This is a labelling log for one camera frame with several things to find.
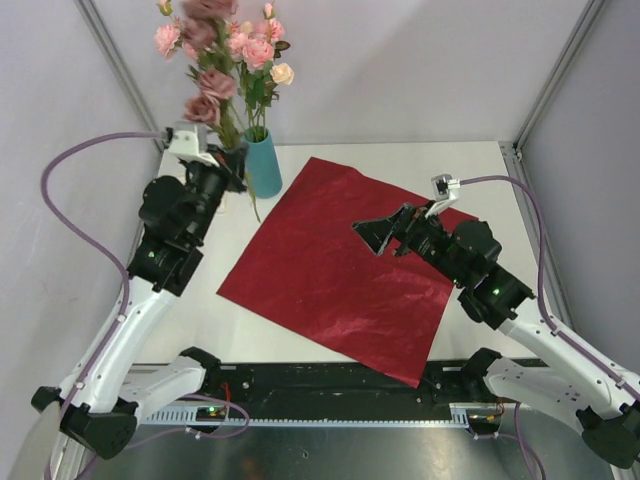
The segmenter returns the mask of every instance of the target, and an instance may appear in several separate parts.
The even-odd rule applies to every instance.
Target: blue vase
[[[251,136],[246,133],[244,136],[249,144],[246,159],[249,182],[256,197],[271,198],[282,190],[282,176],[271,132],[267,130],[267,138],[261,142],[252,142]]]

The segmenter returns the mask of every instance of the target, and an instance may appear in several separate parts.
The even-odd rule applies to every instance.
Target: table surface
[[[355,167],[425,197],[432,196],[431,177],[442,173],[460,179],[507,174],[497,142],[283,146],[277,153],[284,188],[274,198],[258,200],[263,219],[312,156]],[[184,175],[175,157],[166,152],[160,174]],[[501,265],[533,288],[537,264],[512,187],[505,182],[463,187],[456,208],[489,222],[503,246]],[[155,328],[137,363],[168,363],[190,346],[229,363],[349,361],[216,294],[259,226],[247,195],[228,194],[224,210],[214,218],[204,258],[189,286]],[[535,356],[471,321],[456,301],[457,294],[454,290],[449,299],[429,360],[468,358],[481,347],[509,357]]]

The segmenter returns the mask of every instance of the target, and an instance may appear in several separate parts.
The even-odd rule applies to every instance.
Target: gray wall
[[[119,288],[108,261],[46,210],[41,170],[76,143],[142,126],[73,2],[4,2],[0,30],[0,478],[6,478],[37,418],[31,395],[70,371]],[[111,142],[61,167],[52,196],[126,260],[140,192],[156,166],[149,141]]]
[[[610,2],[524,148],[576,328],[640,370],[640,2]]]
[[[241,0],[258,19],[265,0]],[[159,125],[195,87],[166,62],[155,1],[95,0]],[[180,0],[174,0],[181,13]],[[277,0],[296,72],[269,111],[280,144],[515,138],[587,0]]]

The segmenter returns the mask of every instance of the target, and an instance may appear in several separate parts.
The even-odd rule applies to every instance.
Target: white flower
[[[251,35],[251,32],[253,32],[253,24],[251,22],[244,22],[240,25],[240,32],[245,35]]]
[[[277,84],[291,85],[291,82],[293,82],[293,70],[286,63],[274,65],[269,73],[271,73],[271,78]]]

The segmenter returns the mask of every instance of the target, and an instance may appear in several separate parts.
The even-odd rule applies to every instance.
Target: red cloth
[[[417,255],[376,257],[351,224],[425,202],[312,158],[218,294],[417,387],[453,286]],[[451,230],[472,217],[448,209],[441,218]]]

